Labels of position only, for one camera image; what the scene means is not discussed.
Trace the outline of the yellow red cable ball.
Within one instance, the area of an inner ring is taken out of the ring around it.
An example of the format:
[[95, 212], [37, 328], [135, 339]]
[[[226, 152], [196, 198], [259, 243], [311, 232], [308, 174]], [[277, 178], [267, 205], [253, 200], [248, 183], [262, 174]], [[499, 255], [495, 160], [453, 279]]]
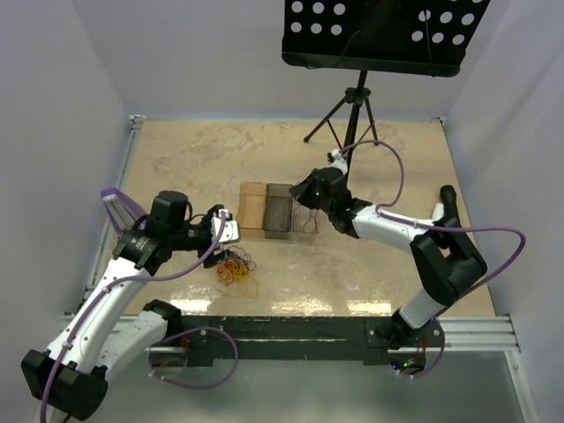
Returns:
[[259, 282], [254, 276], [256, 263], [251, 254], [239, 246], [225, 249], [226, 259], [216, 268], [215, 289], [232, 299], [255, 299]]

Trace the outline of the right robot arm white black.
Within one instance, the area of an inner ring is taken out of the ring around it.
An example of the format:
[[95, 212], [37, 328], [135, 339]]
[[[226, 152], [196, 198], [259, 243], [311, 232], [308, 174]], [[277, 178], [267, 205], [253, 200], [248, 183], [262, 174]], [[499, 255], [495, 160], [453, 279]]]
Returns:
[[313, 170], [289, 193], [300, 205], [324, 212], [341, 234], [379, 241], [411, 255], [422, 288], [394, 312], [381, 332], [392, 349], [414, 345], [427, 323], [469, 293], [486, 274], [486, 261], [460, 226], [456, 192], [450, 186], [441, 188], [443, 215], [421, 221], [386, 213], [381, 206], [354, 197], [345, 175], [335, 167]]

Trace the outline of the orange transparent bin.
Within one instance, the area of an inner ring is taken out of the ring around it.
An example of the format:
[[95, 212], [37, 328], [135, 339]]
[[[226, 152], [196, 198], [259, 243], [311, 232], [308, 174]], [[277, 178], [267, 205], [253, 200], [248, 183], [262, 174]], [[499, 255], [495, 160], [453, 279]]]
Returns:
[[244, 238], [264, 237], [263, 218], [266, 210], [266, 182], [242, 182], [236, 220]]

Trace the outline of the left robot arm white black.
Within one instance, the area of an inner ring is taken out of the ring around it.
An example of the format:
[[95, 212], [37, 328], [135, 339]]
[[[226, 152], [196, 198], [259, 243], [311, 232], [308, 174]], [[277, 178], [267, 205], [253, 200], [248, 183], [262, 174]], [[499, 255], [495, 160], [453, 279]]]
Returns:
[[40, 400], [40, 422], [89, 419], [109, 384], [151, 345], [174, 345], [182, 337], [182, 313], [164, 301], [151, 301], [132, 323], [115, 326], [122, 313], [176, 251], [195, 251], [187, 268], [212, 266], [222, 244], [241, 238], [238, 222], [221, 204], [193, 222], [186, 195], [161, 191], [145, 211], [117, 188], [101, 193], [118, 240], [104, 274], [65, 329], [42, 351], [30, 350], [21, 369]]

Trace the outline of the clear transparent bin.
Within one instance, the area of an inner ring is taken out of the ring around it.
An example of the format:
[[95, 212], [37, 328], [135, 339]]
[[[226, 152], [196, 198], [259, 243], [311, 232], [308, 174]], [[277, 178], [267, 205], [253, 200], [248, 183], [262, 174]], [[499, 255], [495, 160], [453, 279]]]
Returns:
[[319, 211], [311, 210], [293, 200], [290, 240], [314, 242], [319, 234], [319, 226]]

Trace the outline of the grey transparent bin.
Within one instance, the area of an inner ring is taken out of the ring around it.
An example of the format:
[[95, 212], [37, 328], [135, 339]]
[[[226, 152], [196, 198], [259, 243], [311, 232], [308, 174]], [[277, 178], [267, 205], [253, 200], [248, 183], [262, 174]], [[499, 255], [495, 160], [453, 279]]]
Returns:
[[293, 198], [291, 184], [268, 183], [263, 232], [266, 239], [288, 240], [292, 231]]

